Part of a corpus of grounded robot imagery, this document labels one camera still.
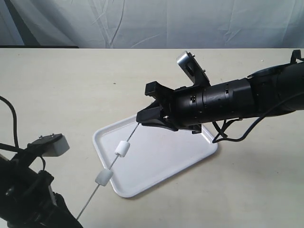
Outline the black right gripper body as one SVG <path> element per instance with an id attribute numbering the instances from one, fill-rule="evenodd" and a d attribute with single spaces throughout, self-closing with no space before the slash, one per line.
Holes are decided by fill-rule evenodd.
<path id="1" fill-rule="evenodd" d="M 205 82 L 171 89 L 155 83 L 155 126 L 171 131 L 201 133 L 199 115 L 203 110 Z"/>

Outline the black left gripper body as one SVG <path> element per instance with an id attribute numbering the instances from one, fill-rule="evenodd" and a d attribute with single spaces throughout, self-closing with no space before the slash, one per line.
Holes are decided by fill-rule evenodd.
<path id="1" fill-rule="evenodd" d="M 46 171 L 4 171 L 4 218 L 51 219 L 57 203 Z"/>

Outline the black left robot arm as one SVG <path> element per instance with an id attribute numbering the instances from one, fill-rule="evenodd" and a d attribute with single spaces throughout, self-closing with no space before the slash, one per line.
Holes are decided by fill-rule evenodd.
<path id="1" fill-rule="evenodd" d="M 9 228 L 80 228 L 62 195 L 52 190 L 46 171 L 18 168 L 0 160 L 0 217 Z"/>

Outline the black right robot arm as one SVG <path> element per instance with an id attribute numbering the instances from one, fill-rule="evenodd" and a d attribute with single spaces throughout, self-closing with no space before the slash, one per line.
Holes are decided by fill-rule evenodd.
<path id="1" fill-rule="evenodd" d="M 200 133 L 201 125 L 226 119 L 279 116 L 304 108 L 304 64 L 284 64 L 217 85 L 170 89 L 154 81 L 145 95 L 154 102 L 139 111 L 143 126 Z"/>

